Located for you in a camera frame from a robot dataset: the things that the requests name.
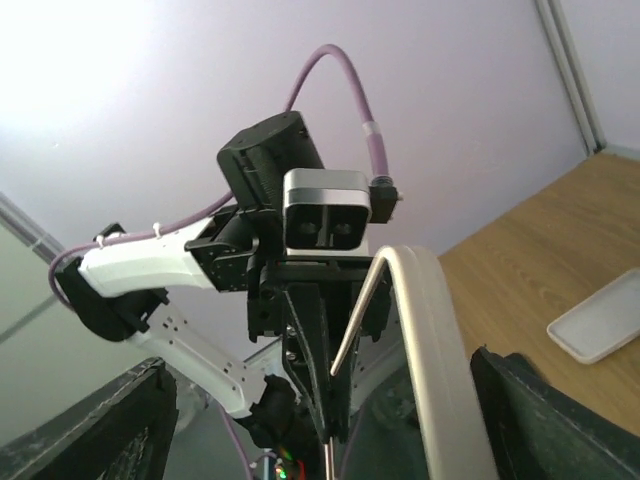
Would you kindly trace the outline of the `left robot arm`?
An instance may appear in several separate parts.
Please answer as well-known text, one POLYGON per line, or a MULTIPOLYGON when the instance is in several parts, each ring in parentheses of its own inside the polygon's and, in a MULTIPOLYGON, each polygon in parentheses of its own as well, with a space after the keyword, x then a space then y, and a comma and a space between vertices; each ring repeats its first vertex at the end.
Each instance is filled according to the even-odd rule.
POLYGON ((370 112, 362 127, 372 171, 326 168, 295 110, 229 140, 217 162, 229 192, 170 226, 129 233, 112 224, 49 266, 56 298, 86 329, 135 343, 193 381, 244 428, 302 472, 328 469, 350 430, 355 346, 387 326, 392 284, 368 282, 366 233, 399 195, 370 112), (246 297, 251 341, 277 337, 282 374, 262 373, 198 333, 172 305, 172 287, 246 297))

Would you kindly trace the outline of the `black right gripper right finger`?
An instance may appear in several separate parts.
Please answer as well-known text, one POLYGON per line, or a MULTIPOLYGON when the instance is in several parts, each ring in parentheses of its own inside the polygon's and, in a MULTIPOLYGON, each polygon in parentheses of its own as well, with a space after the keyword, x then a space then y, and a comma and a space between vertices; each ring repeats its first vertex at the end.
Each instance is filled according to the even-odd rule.
POLYGON ((470 368, 501 479, 637 479, 639 437, 484 347, 470 368))

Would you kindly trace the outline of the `cream cased phone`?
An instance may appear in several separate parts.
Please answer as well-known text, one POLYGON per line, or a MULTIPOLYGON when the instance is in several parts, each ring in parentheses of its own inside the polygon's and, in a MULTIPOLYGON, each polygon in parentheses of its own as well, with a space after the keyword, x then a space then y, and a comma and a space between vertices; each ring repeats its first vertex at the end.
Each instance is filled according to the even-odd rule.
POLYGON ((384 270, 393 281, 424 455, 433 479, 498 476, 448 284, 422 246, 384 246, 373 257, 330 373, 337 375, 384 270))

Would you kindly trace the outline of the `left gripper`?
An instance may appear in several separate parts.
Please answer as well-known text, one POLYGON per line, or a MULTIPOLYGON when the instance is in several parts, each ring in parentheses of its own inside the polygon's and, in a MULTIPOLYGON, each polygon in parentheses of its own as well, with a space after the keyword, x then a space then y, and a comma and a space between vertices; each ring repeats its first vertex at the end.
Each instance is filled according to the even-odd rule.
POLYGON ((287 257, 251 261, 247 329, 253 343, 284 333, 284 360, 322 443, 344 443, 351 427, 356 336, 337 375, 331 366, 371 267, 370 257, 287 257))

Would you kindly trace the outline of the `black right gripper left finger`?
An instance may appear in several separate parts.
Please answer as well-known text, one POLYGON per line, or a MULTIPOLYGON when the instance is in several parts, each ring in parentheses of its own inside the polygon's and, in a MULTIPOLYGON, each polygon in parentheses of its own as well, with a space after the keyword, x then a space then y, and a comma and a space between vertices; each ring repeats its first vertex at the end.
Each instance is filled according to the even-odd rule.
POLYGON ((147 359, 1 448, 3 479, 161 479, 178 419, 176 380, 147 359))

